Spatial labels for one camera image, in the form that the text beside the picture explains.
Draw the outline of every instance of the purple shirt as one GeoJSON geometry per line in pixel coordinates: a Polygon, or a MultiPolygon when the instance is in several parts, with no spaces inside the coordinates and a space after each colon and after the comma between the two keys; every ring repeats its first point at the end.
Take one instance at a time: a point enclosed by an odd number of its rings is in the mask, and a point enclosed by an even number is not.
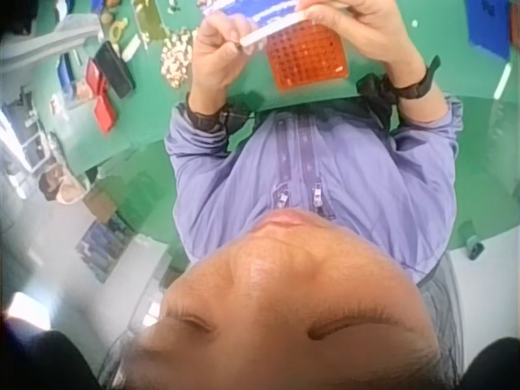
{"type": "Polygon", "coordinates": [[[264,115],[228,152],[228,134],[193,128],[184,104],[165,140],[175,171],[174,220],[192,262],[248,232],[269,210],[319,213],[365,237],[421,280],[445,251],[456,214],[462,104],[434,123],[388,135],[358,100],[264,115]]]}

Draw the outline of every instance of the hand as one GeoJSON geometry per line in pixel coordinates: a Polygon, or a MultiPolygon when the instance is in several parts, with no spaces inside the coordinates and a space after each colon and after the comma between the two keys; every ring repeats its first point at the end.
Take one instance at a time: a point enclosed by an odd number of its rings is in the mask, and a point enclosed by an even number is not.
{"type": "Polygon", "coordinates": [[[336,0],[348,11],[327,0],[300,0],[298,9],[307,19],[335,30],[369,59],[387,67],[396,87],[419,82],[426,73],[423,59],[406,32],[395,0],[336,0]]]}
{"type": "Polygon", "coordinates": [[[193,43],[190,108],[214,114],[226,102],[229,85],[235,81],[257,47],[239,50],[239,40],[256,29],[243,15],[214,12],[206,17],[193,43]]]}

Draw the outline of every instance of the orange grid tray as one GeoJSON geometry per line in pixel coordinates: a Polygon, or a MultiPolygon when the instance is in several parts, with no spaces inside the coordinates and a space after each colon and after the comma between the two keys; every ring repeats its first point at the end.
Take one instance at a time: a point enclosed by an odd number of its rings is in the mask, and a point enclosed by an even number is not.
{"type": "Polygon", "coordinates": [[[340,36],[309,20],[268,37],[267,57],[278,89],[349,74],[340,36]]]}

